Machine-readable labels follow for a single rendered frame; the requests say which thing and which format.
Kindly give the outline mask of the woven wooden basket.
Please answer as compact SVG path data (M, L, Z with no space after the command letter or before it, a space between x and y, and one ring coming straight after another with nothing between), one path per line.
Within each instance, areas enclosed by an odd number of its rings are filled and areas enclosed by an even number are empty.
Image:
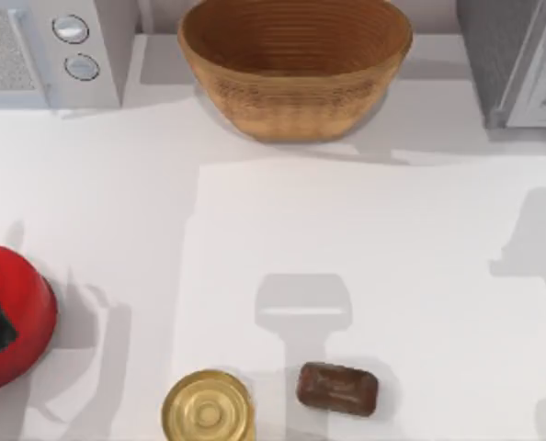
M391 0L201 0L178 42L232 125L260 141L327 141L385 96L413 42Z

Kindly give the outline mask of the brown bread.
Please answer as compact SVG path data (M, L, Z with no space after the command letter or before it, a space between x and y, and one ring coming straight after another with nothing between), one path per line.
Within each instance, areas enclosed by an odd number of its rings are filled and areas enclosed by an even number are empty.
M370 372L323 362L307 362L299 372L296 396L308 407L359 417L374 414L380 382Z

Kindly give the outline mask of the gold can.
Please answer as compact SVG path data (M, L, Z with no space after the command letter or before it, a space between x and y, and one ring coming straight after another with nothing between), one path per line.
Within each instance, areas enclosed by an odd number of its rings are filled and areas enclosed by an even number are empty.
M256 441L256 411L245 384L218 369L180 379L161 411L166 441Z

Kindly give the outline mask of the small microwave knob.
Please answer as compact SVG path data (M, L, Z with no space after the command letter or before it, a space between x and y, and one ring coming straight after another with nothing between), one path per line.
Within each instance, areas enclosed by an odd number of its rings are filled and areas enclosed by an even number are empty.
M95 80L100 74L97 61L89 55L77 53L64 60L64 70L73 79L82 82Z

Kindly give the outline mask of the red bowl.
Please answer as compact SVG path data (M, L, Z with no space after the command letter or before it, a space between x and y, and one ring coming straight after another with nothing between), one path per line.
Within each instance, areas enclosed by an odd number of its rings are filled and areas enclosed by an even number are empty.
M0 245L0 305L17 332L0 350L0 388L42 357L57 323L57 300L48 281L22 255Z

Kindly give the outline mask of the large microwave knob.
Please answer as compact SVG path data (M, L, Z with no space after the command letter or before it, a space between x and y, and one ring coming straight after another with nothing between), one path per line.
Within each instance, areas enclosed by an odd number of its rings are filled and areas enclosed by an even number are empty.
M81 44L89 36L89 27L86 22L76 15L56 17L52 21L52 31L61 41L68 44Z

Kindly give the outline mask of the pale microwave oven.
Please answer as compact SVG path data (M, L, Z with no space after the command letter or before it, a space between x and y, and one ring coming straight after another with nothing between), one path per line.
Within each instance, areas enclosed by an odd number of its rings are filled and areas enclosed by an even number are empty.
M76 15L89 27L81 44L59 40L56 17ZM0 109L109 109L122 104L138 0L0 0ZM99 76L90 82L64 70L67 57L94 58Z

